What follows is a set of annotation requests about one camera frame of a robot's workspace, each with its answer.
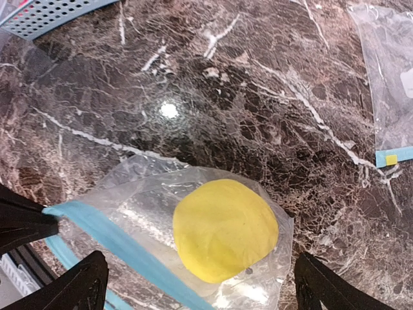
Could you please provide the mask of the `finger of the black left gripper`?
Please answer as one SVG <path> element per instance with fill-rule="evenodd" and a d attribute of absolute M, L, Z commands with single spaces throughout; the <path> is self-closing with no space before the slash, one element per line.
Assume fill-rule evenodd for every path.
<path fill-rule="evenodd" d="M 1 254 L 59 232 L 58 220 L 44 207 L 1 186 Z"/>

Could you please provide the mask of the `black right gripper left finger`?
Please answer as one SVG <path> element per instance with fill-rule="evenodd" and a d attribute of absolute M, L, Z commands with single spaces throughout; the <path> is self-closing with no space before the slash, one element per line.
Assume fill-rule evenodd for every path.
<path fill-rule="evenodd" d="M 6 306 L 5 309 L 103 309 L 108 264 L 94 251 L 50 284 Z"/>

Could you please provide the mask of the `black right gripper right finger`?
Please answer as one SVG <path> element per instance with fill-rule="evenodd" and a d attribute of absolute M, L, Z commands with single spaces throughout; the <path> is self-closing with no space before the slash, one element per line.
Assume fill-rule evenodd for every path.
<path fill-rule="evenodd" d="M 308 252 L 296 260 L 295 286 L 299 309 L 393 310 L 350 285 Z"/>

